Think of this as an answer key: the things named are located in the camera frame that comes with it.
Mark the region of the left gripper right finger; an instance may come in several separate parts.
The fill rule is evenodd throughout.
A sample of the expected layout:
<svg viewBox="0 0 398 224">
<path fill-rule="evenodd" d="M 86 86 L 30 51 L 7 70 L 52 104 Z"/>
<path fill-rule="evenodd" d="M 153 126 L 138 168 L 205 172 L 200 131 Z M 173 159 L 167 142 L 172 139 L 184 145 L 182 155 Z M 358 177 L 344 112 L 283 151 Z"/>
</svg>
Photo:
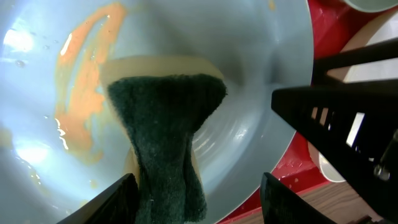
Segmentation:
<svg viewBox="0 0 398 224">
<path fill-rule="evenodd" d="M 262 176 L 260 198 L 265 224 L 336 224 L 268 172 Z"/>
</svg>

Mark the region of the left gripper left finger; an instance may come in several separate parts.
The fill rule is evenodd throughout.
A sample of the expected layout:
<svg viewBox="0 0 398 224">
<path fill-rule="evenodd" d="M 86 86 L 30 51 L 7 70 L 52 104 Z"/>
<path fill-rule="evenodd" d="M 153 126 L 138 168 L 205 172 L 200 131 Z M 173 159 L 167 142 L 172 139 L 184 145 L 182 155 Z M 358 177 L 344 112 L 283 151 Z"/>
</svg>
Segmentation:
<svg viewBox="0 0 398 224">
<path fill-rule="evenodd" d="M 126 174 L 58 224 L 134 223 L 138 207 L 135 176 Z"/>
</svg>

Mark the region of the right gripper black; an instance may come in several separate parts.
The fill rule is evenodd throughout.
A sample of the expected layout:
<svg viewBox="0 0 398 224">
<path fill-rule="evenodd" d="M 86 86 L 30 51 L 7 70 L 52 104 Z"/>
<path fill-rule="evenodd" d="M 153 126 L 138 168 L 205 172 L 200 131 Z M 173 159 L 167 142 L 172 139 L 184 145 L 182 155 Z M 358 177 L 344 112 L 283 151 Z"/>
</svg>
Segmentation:
<svg viewBox="0 0 398 224">
<path fill-rule="evenodd" d="M 345 83 L 330 70 L 397 57 L 397 40 L 319 58 L 312 86 L 272 93 L 272 109 L 385 220 L 397 221 L 397 80 Z"/>
</svg>

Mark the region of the light blue plate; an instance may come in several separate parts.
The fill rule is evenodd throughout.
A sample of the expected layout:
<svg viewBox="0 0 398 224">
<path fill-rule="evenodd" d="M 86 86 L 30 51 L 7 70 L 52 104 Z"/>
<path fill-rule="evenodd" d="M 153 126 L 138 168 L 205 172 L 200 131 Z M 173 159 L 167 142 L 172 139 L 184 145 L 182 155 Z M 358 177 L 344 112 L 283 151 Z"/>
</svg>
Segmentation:
<svg viewBox="0 0 398 224">
<path fill-rule="evenodd" d="M 108 59 L 194 55 L 224 76 L 228 94 L 192 146 L 205 223 L 238 208 L 274 169 L 294 129 L 271 110 L 278 87 L 310 83 L 306 1 L 2 1 L 1 222 L 57 223 L 117 181 L 130 142 L 93 70 Z"/>
<path fill-rule="evenodd" d="M 398 5 L 398 0 L 343 0 L 353 9 L 361 12 L 382 12 Z"/>
</svg>

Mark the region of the green yellow sponge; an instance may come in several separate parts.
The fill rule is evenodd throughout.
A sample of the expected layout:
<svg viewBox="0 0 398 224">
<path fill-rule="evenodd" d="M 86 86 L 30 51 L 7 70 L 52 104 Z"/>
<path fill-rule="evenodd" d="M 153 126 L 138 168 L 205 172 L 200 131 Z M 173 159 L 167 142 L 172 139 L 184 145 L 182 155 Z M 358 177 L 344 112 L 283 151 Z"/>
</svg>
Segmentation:
<svg viewBox="0 0 398 224">
<path fill-rule="evenodd" d="M 131 142 L 136 223 L 199 222 L 207 203 L 194 134 L 226 96 L 223 74 L 192 56 L 132 56 L 100 70 L 106 102 Z"/>
</svg>

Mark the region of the light blue plate top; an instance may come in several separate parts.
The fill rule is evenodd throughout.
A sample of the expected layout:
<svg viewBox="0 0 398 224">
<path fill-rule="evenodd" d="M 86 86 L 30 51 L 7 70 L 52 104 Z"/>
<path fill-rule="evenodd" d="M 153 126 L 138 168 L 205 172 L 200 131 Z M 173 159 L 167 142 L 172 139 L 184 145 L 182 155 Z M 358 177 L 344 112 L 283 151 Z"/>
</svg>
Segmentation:
<svg viewBox="0 0 398 224">
<path fill-rule="evenodd" d="M 361 12 L 382 12 L 398 5 L 398 0 L 343 0 L 353 9 Z"/>
</svg>

